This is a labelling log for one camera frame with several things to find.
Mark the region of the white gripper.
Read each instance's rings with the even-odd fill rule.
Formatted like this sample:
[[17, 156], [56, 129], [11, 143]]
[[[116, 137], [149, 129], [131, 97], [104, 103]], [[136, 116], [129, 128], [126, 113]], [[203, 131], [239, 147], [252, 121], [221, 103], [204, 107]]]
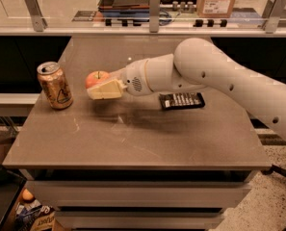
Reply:
[[135, 61], [124, 68], [110, 72], [111, 80], [88, 87], [88, 96], [92, 100], [116, 99], [121, 98], [125, 90], [134, 96], [151, 94], [152, 90], [148, 86], [145, 75], [147, 62], [148, 59]]

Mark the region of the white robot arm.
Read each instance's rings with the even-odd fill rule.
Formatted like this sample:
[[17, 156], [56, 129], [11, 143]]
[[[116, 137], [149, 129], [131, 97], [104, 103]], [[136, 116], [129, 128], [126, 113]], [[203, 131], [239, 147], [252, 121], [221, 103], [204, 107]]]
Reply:
[[86, 82], [93, 100], [154, 92], [213, 88], [245, 108], [286, 141], [286, 84], [237, 64], [206, 39], [188, 38], [172, 54], [132, 62], [114, 71], [95, 71]]

